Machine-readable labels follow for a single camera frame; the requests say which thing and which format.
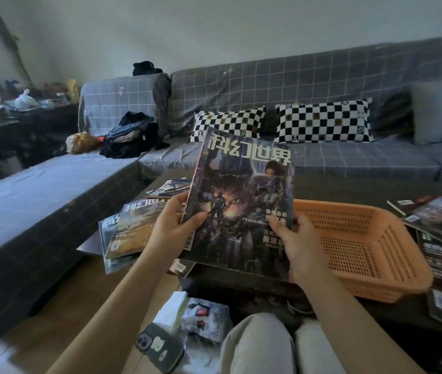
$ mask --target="person's right arm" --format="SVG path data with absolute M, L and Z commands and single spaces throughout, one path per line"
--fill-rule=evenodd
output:
M 348 374 L 422 374 L 328 268 L 312 223 L 297 214 L 298 232 L 275 217 L 269 225 L 285 243 L 294 281 L 304 290 L 330 345 Z

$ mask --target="basket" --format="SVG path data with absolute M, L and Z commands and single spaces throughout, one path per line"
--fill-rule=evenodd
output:
M 424 293 L 432 271 L 394 214 L 378 207 L 295 199 L 320 235 L 329 266 L 353 295 L 393 303 Z

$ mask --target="pillow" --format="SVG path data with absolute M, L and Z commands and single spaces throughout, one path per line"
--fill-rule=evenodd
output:
M 442 142 L 442 80 L 412 85 L 415 144 Z
M 259 129 L 266 114 L 266 106 L 240 112 L 198 112 L 195 113 L 190 142 L 203 142 L 207 127 L 229 132 L 241 137 L 259 139 Z
M 275 142 L 371 142 L 372 99 L 313 105 L 276 105 Z

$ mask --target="hand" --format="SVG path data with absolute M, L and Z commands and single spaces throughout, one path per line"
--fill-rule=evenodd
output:
M 143 253 L 164 259 L 169 265 L 180 255 L 188 237 L 207 218 L 206 212 L 200 212 L 180 224 L 187 197 L 188 192 L 184 192 L 169 200 L 155 223 Z
M 293 273 L 299 276 L 310 270 L 328 269 L 328 259 L 313 224 L 302 213 L 294 213 L 294 221 L 297 222 L 297 232 L 289 230 L 274 215 L 268 217 L 269 226 L 285 244 Z

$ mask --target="sofa backrest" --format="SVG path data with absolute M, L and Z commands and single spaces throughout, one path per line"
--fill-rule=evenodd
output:
M 187 136 L 196 111 L 266 105 L 262 133 L 276 132 L 275 105 L 373 98 L 371 125 L 388 131 L 411 117 L 409 85 L 442 78 L 442 38 L 186 69 L 171 75 L 167 130 Z
M 170 93 L 171 80 L 165 73 L 86 83 L 81 89 L 79 131 L 106 135 L 125 113 L 132 111 L 155 117 L 159 134 L 165 136 Z

